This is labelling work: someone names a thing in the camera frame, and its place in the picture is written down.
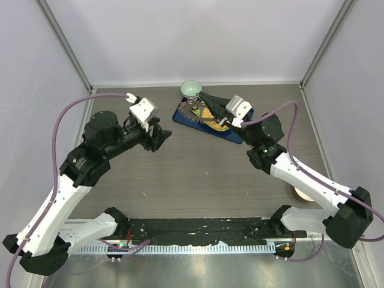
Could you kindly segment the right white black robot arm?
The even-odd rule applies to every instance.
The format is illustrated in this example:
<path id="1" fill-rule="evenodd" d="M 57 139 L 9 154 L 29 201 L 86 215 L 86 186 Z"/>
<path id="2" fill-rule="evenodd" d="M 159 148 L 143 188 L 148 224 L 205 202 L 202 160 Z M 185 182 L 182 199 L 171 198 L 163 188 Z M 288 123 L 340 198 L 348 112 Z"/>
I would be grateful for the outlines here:
<path id="1" fill-rule="evenodd" d="M 353 190 L 334 182 L 299 161 L 289 146 L 281 146 L 284 133 L 275 111 L 252 120 L 248 117 L 251 104 L 237 95 L 229 100 L 200 92 L 198 97 L 219 125 L 228 126 L 251 147 L 247 156 L 256 169 L 292 185 L 320 206 L 282 207 L 271 221 L 273 234 L 284 237 L 296 230 L 321 233 L 344 248 L 353 248 L 362 240 L 374 214 L 366 189 Z"/>

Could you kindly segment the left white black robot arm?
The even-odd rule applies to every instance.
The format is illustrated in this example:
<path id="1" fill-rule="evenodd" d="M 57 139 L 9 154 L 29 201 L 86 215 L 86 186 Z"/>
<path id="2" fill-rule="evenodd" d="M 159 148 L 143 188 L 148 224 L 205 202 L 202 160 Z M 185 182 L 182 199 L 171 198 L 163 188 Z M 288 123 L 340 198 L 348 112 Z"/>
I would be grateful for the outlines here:
<path id="1" fill-rule="evenodd" d="M 171 136 L 154 117 L 142 127 L 132 113 L 122 125 L 110 111 L 92 115 L 85 125 L 82 143 L 68 153 L 59 169 L 58 186 L 52 190 L 31 222 L 18 234 L 7 235 L 4 247 L 20 257 L 29 273 L 50 276 L 78 249 L 102 239 L 122 239 L 128 218 L 117 208 L 107 208 L 97 218 L 66 231 L 62 230 L 74 208 L 110 170 L 111 159 L 141 145 L 155 152 Z"/>

